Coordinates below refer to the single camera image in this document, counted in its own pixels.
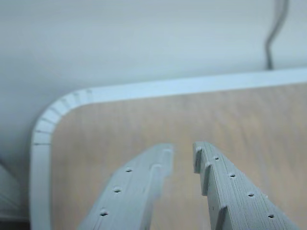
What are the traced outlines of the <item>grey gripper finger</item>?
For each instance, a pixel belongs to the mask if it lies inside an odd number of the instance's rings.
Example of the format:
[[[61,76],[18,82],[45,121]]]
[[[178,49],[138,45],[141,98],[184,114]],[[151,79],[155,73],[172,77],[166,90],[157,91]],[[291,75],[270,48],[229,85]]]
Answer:
[[[296,230],[295,225],[217,147],[193,144],[194,172],[200,175],[213,230]]]
[[[174,147],[154,145],[117,169],[80,230],[148,230],[154,202],[173,170]]]

